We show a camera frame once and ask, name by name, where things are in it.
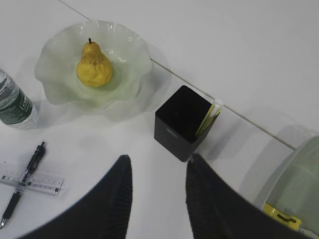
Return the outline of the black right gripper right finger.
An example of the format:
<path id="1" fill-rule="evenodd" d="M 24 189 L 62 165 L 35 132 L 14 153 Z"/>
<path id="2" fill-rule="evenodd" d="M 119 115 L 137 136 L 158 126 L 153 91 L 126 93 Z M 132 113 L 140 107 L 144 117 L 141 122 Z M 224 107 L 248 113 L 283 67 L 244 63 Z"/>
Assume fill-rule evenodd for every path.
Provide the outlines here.
<path id="1" fill-rule="evenodd" d="M 234 191 L 194 153 L 186 170 L 186 205 L 195 239 L 303 239 Z"/>

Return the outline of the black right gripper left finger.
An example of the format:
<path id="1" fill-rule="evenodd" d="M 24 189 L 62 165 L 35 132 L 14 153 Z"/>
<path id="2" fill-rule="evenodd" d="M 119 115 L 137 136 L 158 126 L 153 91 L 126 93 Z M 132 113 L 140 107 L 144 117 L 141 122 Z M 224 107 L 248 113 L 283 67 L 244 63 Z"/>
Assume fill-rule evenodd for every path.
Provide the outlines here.
<path id="1" fill-rule="evenodd" d="M 132 165 L 121 155 L 78 202 L 25 239 L 124 239 L 132 208 Z"/>

